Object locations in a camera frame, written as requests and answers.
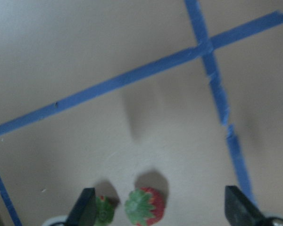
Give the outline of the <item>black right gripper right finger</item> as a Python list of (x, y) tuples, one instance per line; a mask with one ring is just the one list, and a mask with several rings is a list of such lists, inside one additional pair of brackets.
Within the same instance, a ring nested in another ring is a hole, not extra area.
[(261, 226), (266, 217), (237, 186), (225, 187), (225, 217), (231, 226)]

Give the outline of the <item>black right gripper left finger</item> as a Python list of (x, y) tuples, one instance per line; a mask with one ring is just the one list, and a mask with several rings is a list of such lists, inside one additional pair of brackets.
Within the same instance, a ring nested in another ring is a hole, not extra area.
[(96, 195), (95, 188), (82, 190), (75, 205), (70, 211), (66, 226), (93, 226), (96, 220)]

